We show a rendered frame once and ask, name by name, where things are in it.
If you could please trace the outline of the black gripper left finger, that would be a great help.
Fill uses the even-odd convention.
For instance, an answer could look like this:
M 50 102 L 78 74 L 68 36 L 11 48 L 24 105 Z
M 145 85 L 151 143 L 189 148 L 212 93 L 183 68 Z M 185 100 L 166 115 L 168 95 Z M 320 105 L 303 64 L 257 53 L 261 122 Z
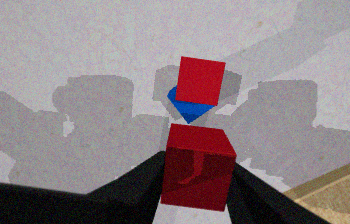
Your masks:
M 0 224 L 152 224 L 165 154 L 85 195 L 0 183 Z

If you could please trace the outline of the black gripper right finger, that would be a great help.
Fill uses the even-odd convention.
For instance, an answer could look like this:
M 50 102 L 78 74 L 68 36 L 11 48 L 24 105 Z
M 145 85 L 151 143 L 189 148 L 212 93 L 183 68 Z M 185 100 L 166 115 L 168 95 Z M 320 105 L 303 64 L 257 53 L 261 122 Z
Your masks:
M 232 224 L 332 224 L 236 162 L 226 204 Z

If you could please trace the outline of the dark red cube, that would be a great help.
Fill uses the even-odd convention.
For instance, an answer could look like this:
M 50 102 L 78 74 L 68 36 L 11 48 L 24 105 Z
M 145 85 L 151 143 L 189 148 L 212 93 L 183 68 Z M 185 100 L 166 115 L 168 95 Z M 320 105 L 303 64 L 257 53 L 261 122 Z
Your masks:
M 182 56 L 175 100 L 217 106 L 225 64 Z
M 236 157 L 223 129 L 172 123 L 160 203 L 224 212 Z

